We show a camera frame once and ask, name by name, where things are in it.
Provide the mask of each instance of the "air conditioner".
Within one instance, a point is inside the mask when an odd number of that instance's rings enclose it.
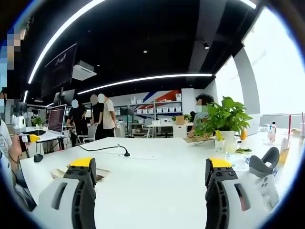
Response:
[[[73,73],[72,73],[73,79],[83,81],[95,75],[96,73],[94,72],[94,67],[83,61],[80,61],[79,64],[73,67]]]

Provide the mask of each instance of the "window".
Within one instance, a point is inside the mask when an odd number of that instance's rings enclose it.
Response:
[[[238,71],[232,56],[218,71],[215,81],[219,102],[223,100],[223,96],[229,96],[236,102],[244,103],[242,86],[240,84]]]
[[[244,48],[255,75],[261,113],[305,111],[302,57],[280,18],[263,9],[244,40]]]

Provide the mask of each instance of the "orange bottle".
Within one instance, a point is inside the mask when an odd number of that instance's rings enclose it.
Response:
[[[241,136],[240,136],[240,139],[241,139],[241,140],[245,140],[246,137],[247,137],[247,129],[244,128],[244,129],[242,130],[242,134],[241,134]]]

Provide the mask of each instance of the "led light strip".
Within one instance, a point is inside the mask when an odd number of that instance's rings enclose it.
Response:
[[[49,106],[51,106],[51,105],[53,105],[54,103],[51,103],[51,104],[49,104],[49,105],[46,105],[46,107],[49,107]]]
[[[23,98],[23,102],[25,103],[25,101],[27,100],[27,96],[28,96],[28,90],[25,91],[24,93],[24,98]]]
[[[121,82],[117,82],[117,83],[111,83],[111,84],[107,84],[104,86],[100,86],[100,87],[95,87],[83,92],[78,92],[77,94],[83,94],[83,93],[87,93],[87,92],[91,92],[91,91],[95,91],[101,88],[105,88],[105,87],[111,87],[111,86],[116,86],[116,85],[120,85],[120,84],[125,84],[125,83],[132,83],[132,82],[137,82],[137,81],[145,81],[145,80],[154,80],[154,79],[163,79],[163,78],[174,78],[174,77],[194,77],[194,76],[212,76],[212,74],[174,74],[174,75],[158,75],[158,76],[150,76],[150,77],[144,77],[144,78],[140,78],[140,79],[133,79],[133,80],[125,80],[125,81],[121,81]]]
[[[41,64],[44,56],[46,55],[46,53],[48,52],[48,50],[50,49],[50,47],[55,43],[55,41],[59,38],[59,36],[73,23],[75,22],[80,16],[82,16],[84,13],[86,13],[87,11],[89,11],[90,9],[92,9],[94,6],[100,4],[101,2],[103,2],[105,0],[93,0],[91,2],[89,2],[87,5],[85,5],[84,7],[82,7],[80,10],[78,10],[75,14],[73,14],[58,30],[57,32],[52,36],[52,38],[49,40],[49,42],[47,43],[47,45],[44,47],[44,49],[42,50],[38,60],[35,63],[35,66],[32,70],[32,73],[30,75],[29,81],[28,83],[31,83],[35,73],[37,72],[37,69],[39,67],[39,65]]]
[[[248,6],[250,6],[253,9],[256,8],[256,5],[253,2],[251,2],[250,0],[239,0],[239,1],[242,1],[243,3],[247,4]]]

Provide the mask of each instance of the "black ceiling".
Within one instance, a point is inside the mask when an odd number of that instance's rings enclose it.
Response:
[[[198,22],[208,0],[106,0],[77,19],[54,43],[41,66],[53,59],[61,51],[78,43],[77,60],[94,66],[96,76],[85,81],[73,79],[77,92],[108,83],[171,73],[216,73],[230,54],[240,47],[240,40],[253,23],[258,8],[253,10],[238,0],[221,0],[219,22],[213,25],[213,18]],[[57,29],[89,0],[49,0],[33,14],[27,37],[22,44],[22,80],[27,82],[35,62]],[[215,15],[221,10],[215,4]],[[214,26],[207,29],[204,22]],[[203,64],[196,72],[191,71],[190,62],[195,52],[195,42],[202,43],[198,31],[205,29],[210,50],[205,51]],[[39,68],[33,83],[29,85],[27,102],[40,96],[42,68]],[[179,88],[205,88],[214,77],[192,79],[178,78],[130,83],[95,91],[107,96],[172,90]],[[52,102],[52,97],[44,98],[43,105]],[[82,102],[89,100],[90,93],[79,95]]]

